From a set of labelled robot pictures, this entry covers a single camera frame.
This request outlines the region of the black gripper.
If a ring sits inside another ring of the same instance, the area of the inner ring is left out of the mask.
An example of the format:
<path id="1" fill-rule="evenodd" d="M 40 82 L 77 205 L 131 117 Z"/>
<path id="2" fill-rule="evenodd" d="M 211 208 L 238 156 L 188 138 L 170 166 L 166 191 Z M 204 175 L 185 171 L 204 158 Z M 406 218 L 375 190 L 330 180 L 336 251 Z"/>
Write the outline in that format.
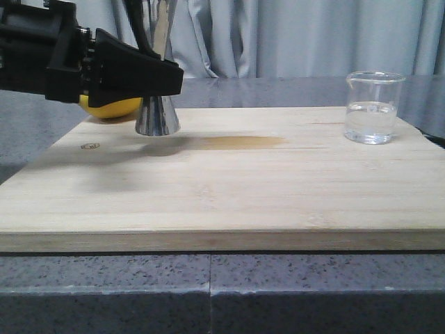
<path id="1" fill-rule="evenodd" d="M 78 103 L 88 89 L 88 106 L 146 96 L 178 95 L 184 71 L 161 60 L 149 43 L 151 1 L 124 0 L 138 49 L 96 30 L 89 87 L 84 77 L 90 29 L 76 19 L 76 5 L 48 1 L 39 8 L 1 2 L 1 89 Z"/>

